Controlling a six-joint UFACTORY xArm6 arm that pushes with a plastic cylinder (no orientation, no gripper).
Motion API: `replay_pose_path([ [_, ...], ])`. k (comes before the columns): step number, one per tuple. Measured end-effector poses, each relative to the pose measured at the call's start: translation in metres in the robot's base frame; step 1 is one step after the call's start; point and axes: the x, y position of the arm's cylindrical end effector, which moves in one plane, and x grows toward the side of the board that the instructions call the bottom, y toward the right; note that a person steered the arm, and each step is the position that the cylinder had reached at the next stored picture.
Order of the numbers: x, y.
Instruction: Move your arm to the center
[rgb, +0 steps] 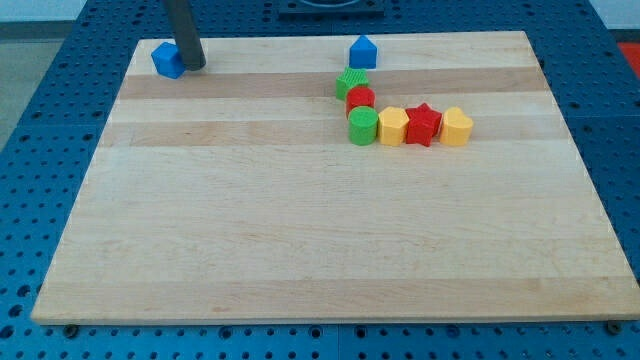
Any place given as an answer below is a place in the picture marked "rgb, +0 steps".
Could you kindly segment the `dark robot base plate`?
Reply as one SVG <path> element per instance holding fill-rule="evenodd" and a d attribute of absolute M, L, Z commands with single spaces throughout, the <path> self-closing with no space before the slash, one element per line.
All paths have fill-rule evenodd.
<path fill-rule="evenodd" d="M 277 0 L 279 19 L 383 15 L 385 0 Z"/>

